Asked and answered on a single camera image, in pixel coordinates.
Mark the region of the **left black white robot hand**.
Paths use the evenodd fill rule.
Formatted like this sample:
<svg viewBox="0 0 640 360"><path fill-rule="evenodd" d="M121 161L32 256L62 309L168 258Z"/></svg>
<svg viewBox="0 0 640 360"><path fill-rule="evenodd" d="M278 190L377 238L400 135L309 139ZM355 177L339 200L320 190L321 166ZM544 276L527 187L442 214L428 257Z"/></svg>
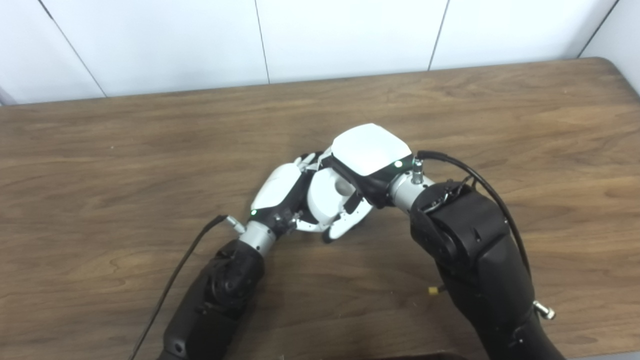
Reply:
<svg viewBox="0 0 640 360"><path fill-rule="evenodd" d="M322 152L277 166L250 205L247 228L274 238L291 231L324 233L335 227L355 188L328 167Z"/></svg>

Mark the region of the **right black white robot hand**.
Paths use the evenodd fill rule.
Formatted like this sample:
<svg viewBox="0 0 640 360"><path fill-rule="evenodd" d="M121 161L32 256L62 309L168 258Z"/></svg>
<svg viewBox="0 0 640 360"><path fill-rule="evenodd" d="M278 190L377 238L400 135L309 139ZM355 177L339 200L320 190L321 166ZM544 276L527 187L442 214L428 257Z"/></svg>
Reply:
<svg viewBox="0 0 640 360"><path fill-rule="evenodd" d="M408 214L430 181L399 137L374 123L346 130L318 160L318 176L328 177L338 198L331 200L323 241L332 243L360 224L373 208L394 207Z"/></svg>

